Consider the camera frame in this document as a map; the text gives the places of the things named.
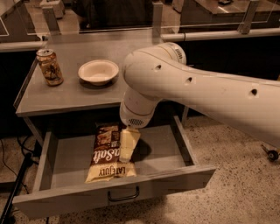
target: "table top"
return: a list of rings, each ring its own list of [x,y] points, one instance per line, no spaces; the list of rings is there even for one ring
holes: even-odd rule
[[[4,0],[0,2],[0,16],[10,10],[20,0]]]
[[[195,0],[213,14],[244,13],[249,6],[249,0],[234,0],[231,4],[219,5],[218,0]],[[256,11],[280,11],[280,6],[267,0],[260,0]]]
[[[36,65],[29,84],[17,107],[17,116],[41,116],[70,111],[118,106],[127,84],[123,79],[124,58],[136,49],[161,43],[151,28],[130,31],[107,31],[87,34],[52,36],[45,48],[52,48],[64,82],[49,87]],[[90,60],[111,60],[120,73],[103,87],[83,82],[78,76],[80,66]]]

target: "drawer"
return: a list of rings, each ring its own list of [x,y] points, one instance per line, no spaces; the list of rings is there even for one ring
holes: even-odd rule
[[[13,205],[31,219],[79,212],[203,188],[215,167],[199,165],[180,120],[140,129],[133,159],[137,176],[84,184],[95,136],[45,135],[31,194]]]

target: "white bowl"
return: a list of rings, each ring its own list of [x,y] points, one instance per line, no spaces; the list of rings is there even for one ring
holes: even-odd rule
[[[103,86],[114,79],[118,73],[119,67],[114,62],[97,59],[82,65],[78,75],[95,86]]]

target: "snack bag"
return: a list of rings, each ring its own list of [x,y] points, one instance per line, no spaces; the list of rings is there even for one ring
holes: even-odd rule
[[[94,155],[86,183],[137,175],[133,162],[119,161],[121,130],[119,124],[106,124],[97,128]]]

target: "beer can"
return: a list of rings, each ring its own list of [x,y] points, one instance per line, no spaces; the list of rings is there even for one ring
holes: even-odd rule
[[[58,86],[63,82],[60,66],[53,49],[40,49],[37,51],[38,64],[48,86]]]

